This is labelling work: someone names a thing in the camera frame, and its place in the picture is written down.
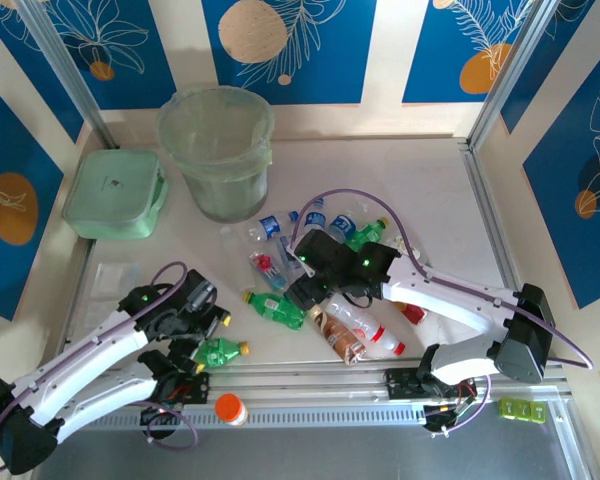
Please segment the green plastic bottle yellow cap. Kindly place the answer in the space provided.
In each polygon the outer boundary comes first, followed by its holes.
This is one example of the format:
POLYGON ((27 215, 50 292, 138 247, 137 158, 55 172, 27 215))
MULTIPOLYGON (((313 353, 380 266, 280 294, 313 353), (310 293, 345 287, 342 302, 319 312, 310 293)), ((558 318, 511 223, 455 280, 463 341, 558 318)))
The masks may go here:
POLYGON ((226 338, 207 340, 194 355, 194 362, 199 371, 204 368, 217 368, 228 364, 237 357, 250 354, 247 342, 233 342, 226 338))
POLYGON ((283 296, 245 291, 242 299, 264 319, 292 330, 300 330, 304 324, 305 312, 283 296))
POLYGON ((389 219, 381 217, 374 222, 367 224, 361 230, 356 231, 353 236, 345 242, 355 252, 358 252, 362 246, 368 242, 378 243, 383 236, 384 231, 389 225, 389 219))

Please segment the crushed bottle blue striped label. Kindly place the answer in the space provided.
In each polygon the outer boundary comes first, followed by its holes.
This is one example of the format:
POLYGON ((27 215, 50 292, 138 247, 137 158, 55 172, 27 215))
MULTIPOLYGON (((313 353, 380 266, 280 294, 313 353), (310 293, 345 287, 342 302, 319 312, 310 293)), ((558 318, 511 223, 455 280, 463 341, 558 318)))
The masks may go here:
POLYGON ((302 271, 301 263, 289 252, 289 238, 287 235, 280 235, 276 240, 279 255, 282 263, 291 277, 297 276, 302 271))

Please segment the brown label drink bottle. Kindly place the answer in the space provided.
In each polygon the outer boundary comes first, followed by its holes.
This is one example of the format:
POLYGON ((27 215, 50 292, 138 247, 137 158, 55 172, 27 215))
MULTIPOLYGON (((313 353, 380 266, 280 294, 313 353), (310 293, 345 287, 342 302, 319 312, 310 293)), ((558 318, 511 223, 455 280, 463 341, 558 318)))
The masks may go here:
POLYGON ((347 366, 356 364, 364 357, 367 352, 365 345, 347 326, 319 305, 312 307, 307 315, 326 343, 347 366))

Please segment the clear bottle red flower label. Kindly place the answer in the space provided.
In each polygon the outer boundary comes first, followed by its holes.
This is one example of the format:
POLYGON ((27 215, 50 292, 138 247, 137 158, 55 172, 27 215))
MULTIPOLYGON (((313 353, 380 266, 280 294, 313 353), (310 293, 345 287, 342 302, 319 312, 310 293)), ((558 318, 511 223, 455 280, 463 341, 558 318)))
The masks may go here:
POLYGON ((271 255, 255 251, 249 255, 249 261, 272 290, 281 292, 287 288, 287 280, 271 255))

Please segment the white bottle red cap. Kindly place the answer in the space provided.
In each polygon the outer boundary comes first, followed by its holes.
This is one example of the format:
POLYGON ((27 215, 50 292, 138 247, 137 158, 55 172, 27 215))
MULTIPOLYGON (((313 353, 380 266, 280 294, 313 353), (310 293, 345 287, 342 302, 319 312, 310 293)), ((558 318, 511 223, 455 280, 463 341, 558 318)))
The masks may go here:
POLYGON ((354 334, 376 347, 394 356, 400 356, 404 352, 405 344, 387 327, 364 309, 348 302, 343 295, 332 296, 325 306, 325 311, 347 326, 354 334))

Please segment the tall clear plastic bottle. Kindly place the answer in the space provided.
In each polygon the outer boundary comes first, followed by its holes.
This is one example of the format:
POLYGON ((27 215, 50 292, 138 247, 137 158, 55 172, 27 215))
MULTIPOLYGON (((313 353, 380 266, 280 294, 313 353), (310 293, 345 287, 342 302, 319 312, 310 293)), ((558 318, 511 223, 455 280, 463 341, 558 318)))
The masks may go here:
POLYGON ((230 226, 220 229, 220 243, 229 279, 239 295, 255 288, 255 280, 243 245, 230 226))

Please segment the translucent grey waste bin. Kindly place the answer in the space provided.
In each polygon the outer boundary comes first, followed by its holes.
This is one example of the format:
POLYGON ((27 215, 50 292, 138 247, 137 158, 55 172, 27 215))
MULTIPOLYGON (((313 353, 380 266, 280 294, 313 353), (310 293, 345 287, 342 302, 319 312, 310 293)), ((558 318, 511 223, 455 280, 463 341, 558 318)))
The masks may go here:
POLYGON ((250 177, 226 182, 201 180, 184 174, 177 167, 194 202, 205 216, 220 223, 237 223, 255 215, 265 203, 269 166, 250 177))

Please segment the green plastic bin liner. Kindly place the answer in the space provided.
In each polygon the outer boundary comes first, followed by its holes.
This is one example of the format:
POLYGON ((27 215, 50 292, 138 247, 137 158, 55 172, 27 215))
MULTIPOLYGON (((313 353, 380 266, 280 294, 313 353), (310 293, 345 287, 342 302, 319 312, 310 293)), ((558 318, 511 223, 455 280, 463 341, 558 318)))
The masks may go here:
POLYGON ((186 175, 235 181, 272 163, 275 118, 259 95, 232 86, 175 93, 158 112, 161 147, 186 175))

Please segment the small bag white pieces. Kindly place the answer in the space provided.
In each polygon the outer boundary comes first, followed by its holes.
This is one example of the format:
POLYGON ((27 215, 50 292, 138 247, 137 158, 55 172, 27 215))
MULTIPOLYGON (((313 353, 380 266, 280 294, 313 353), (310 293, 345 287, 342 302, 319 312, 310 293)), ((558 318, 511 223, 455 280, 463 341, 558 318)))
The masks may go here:
MULTIPOLYGON (((401 235, 396 235, 390 242, 389 245, 392 248, 395 248, 396 250, 398 250, 402 255, 406 256, 407 255, 407 246, 404 242, 404 239, 401 235)), ((428 257, 422 253, 421 250, 419 250, 418 248, 411 246, 410 247, 411 252, 413 253, 414 257, 422 264, 426 265, 426 266, 430 266, 430 262, 428 260, 428 257)))

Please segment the clear plastic bag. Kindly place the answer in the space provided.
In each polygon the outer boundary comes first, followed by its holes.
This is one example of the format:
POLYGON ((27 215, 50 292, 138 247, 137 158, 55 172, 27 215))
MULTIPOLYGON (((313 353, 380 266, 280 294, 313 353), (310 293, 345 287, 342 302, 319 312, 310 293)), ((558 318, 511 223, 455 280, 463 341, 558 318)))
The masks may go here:
POLYGON ((116 301, 94 301, 90 302, 85 310, 83 325, 87 329, 93 329, 103 323, 112 312, 117 309, 116 301))
POLYGON ((92 294, 120 296, 135 285, 139 274, 136 263, 100 263, 96 270, 92 294))

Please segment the pale green lunch box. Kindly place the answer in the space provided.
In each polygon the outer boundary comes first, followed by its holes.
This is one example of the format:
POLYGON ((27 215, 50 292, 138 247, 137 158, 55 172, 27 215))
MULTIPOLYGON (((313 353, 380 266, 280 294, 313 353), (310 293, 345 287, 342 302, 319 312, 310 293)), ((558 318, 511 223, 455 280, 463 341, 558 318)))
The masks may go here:
POLYGON ((84 239, 143 239, 154 231, 168 190, 154 151, 97 150, 82 160, 62 214, 84 239))

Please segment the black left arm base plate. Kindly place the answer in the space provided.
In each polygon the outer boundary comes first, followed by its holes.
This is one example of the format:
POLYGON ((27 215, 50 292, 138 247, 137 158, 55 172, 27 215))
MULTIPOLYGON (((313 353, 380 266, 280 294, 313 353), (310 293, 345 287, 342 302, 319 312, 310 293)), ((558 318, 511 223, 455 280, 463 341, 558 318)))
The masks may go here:
POLYGON ((183 405, 203 405, 207 403, 210 389, 210 374, 199 373, 183 379, 174 391, 175 402, 183 405))

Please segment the aluminium frame rail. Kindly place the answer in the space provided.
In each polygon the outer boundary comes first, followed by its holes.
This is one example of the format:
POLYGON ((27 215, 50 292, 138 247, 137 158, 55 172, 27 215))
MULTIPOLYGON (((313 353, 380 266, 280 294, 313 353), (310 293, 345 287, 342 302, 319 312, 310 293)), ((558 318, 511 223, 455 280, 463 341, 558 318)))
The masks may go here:
POLYGON ((80 269, 78 272, 77 283, 76 283, 75 289, 73 291, 73 296, 71 298, 71 302, 70 302, 69 309, 67 312, 65 326, 63 327, 63 333, 61 335, 61 340, 60 340, 60 350, 61 351, 64 350, 64 346, 67 343, 71 342, 72 323, 73 323, 74 316, 78 310, 78 305, 79 305, 80 298, 82 295, 82 290, 84 288, 84 283, 85 283, 86 277, 88 275, 89 264, 91 261, 93 250, 95 248, 95 244, 96 244, 95 240, 88 240, 86 243, 85 256, 84 256, 84 259, 81 263, 81 266, 80 266, 80 269))
POLYGON ((600 469, 575 400, 557 396, 549 401, 570 480, 600 480, 600 469))
POLYGON ((503 287, 478 287, 477 295, 486 301, 495 311, 501 310, 500 315, 506 316, 507 323, 527 323, 530 321, 524 316, 524 311, 516 310, 518 298, 506 299, 505 293, 515 293, 518 287, 518 278, 513 262, 510 258, 506 241, 500 231, 496 208, 489 193, 487 181, 478 162, 477 156, 467 144, 460 145, 460 153, 464 163, 478 209, 490 242, 496 265, 503 283, 503 287))

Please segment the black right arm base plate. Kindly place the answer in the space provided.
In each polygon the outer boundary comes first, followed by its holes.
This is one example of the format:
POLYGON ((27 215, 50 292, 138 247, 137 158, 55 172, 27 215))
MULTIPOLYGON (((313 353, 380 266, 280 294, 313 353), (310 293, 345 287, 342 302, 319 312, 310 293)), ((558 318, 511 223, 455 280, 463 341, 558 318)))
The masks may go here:
POLYGON ((426 397, 416 368, 390 368, 384 372, 390 400, 415 400, 426 397))

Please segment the aluminium frame post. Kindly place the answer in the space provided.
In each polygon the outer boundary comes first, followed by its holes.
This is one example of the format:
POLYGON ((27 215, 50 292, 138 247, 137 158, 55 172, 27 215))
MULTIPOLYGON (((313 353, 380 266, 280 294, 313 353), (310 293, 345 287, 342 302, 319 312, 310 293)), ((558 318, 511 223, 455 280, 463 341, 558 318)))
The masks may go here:
POLYGON ((503 123, 507 134, 517 128, 569 43, 570 28, 563 10, 563 0, 533 0, 530 15, 467 137, 470 152, 478 151, 495 124, 503 123))
POLYGON ((107 149, 118 149, 99 106, 38 0, 14 0, 17 11, 83 120, 107 149))

